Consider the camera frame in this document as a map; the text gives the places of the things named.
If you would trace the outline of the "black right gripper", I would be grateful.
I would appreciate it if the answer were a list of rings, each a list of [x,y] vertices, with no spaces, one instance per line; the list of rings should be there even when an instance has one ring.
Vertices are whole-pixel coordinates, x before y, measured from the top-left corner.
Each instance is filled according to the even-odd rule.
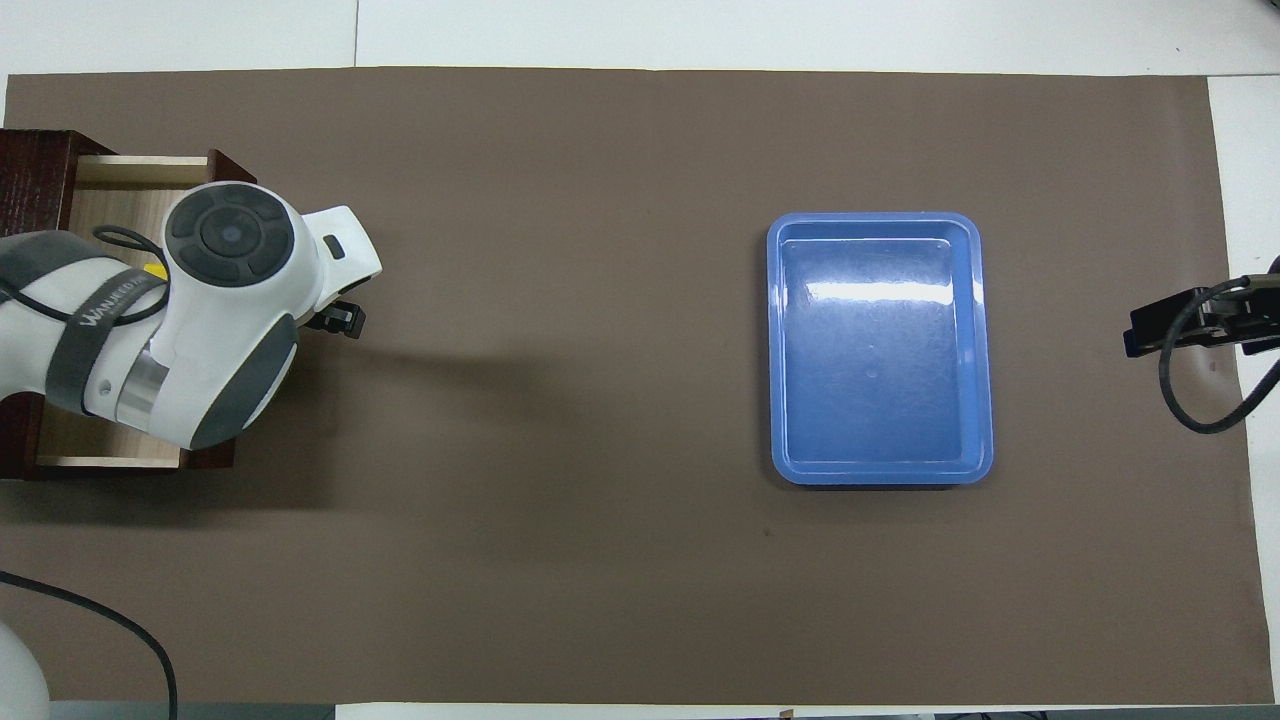
[[[1240,345],[1248,356],[1279,347],[1279,278],[1252,274],[1184,290],[1132,310],[1125,355],[1134,359],[1161,350],[1174,320],[1196,297],[1197,309],[1172,334],[1175,347]]]

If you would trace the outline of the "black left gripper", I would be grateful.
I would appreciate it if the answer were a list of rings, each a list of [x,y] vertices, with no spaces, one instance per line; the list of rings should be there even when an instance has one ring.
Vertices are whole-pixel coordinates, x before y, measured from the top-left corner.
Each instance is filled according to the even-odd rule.
[[[358,340],[364,333],[366,319],[367,315],[360,305],[337,299],[312,313],[303,323],[303,328]]]

